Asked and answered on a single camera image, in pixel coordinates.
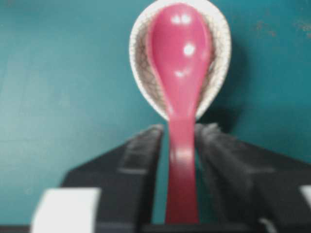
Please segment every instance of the clamp jaw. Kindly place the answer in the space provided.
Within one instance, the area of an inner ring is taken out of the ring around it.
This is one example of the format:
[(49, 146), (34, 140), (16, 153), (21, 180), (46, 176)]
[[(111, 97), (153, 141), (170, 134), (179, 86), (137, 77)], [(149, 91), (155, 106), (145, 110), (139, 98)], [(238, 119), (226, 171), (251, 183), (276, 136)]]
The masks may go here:
[[(218, 223), (151, 224), (162, 136), (163, 127), (152, 126), (66, 175), (60, 189), (101, 190), (93, 232), (311, 232), (311, 166), (242, 142), (216, 124), (197, 124), (195, 141)], [(0, 232), (32, 231), (3, 226)]]

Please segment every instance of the teal background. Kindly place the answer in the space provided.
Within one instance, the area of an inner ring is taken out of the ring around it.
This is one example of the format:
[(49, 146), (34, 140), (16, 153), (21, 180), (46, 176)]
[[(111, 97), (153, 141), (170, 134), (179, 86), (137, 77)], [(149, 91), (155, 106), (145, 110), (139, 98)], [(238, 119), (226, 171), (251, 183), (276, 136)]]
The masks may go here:
[[(164, 120), (134, 82), (129, 34), (151, 0), (0, 0), (0, 224), (27, 224), (45, 188)], [(213, 0), (231, 67), (201, 122), (311, 162), (311, 0)], [(164, 220), (168, 136), (154, 222)], [(201, 220), (214, 221), (201, 177)]]

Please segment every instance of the ceramic spoon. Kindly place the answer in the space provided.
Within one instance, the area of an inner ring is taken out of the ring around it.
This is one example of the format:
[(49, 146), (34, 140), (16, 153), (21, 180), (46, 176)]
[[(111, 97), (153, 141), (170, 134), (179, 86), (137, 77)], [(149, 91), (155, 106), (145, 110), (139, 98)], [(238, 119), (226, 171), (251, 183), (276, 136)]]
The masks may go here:
[(155, 16), (146, 42), (169, 117), (166, 223), (198, 223), (193, 130), (211, 59), (211, 34), (197, 10), (180, 3), (163, 8)]

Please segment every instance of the spoon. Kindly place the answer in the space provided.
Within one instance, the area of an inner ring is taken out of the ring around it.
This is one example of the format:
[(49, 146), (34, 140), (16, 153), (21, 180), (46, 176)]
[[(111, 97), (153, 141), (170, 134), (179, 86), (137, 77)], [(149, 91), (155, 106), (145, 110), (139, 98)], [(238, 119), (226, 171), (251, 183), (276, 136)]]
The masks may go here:
[(178, 3), (163, 8), (146, 38), (147, 56), (164, 93), (170, 131), (166, 223), (198, 223), (194, 124), (212, 41), (202, 16)]

